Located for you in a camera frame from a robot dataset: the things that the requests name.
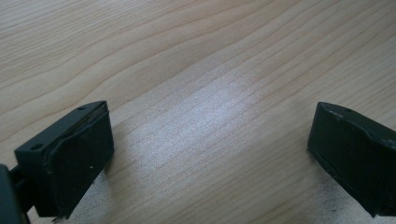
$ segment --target wood grain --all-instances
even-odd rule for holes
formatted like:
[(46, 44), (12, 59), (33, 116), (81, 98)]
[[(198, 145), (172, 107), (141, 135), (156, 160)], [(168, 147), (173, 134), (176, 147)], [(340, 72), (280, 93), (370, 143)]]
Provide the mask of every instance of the wood grain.
[(318, 101), (396, 130), (393, 0), (4, 0), (0, 96), (8, 167), (69, 110), (109, 103), (115, 156), (61, 223), (396, 221), (306, 151)]

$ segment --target light wood surface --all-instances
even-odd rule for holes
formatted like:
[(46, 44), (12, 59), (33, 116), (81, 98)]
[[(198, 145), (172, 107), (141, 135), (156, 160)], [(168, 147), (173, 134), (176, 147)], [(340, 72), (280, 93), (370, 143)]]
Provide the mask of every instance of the light wood surface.
[(395, 223), (306, 151), (318, 101), (396, 130), (395, 22), (394, 0), (3, 0), (0, 163), (107, 100), (115, 156), (61, 223)]

